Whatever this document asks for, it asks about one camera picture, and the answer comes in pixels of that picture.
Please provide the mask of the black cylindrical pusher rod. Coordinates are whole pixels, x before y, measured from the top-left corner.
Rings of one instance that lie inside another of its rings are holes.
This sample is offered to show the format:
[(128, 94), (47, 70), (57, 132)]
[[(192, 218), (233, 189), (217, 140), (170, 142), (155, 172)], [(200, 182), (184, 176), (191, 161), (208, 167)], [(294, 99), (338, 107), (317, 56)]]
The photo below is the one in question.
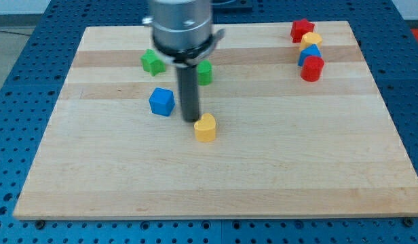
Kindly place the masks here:
[(176, 77), (183, 120), (195, 122), (200, 118), (197, 67), (176, 67)]

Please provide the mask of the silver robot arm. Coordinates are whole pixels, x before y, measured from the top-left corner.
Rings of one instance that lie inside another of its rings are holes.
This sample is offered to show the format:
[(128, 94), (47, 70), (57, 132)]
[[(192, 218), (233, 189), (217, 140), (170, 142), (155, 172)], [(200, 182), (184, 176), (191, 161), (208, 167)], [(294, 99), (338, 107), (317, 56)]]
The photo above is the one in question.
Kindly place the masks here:
[(197, 66), (216, 49), (225, 30), (214, 31), (210, 0), (148, 0), (149, 15), (142, 23), (151, 27), (155, 51), (175, 66), (183, 120), (200, 119)]

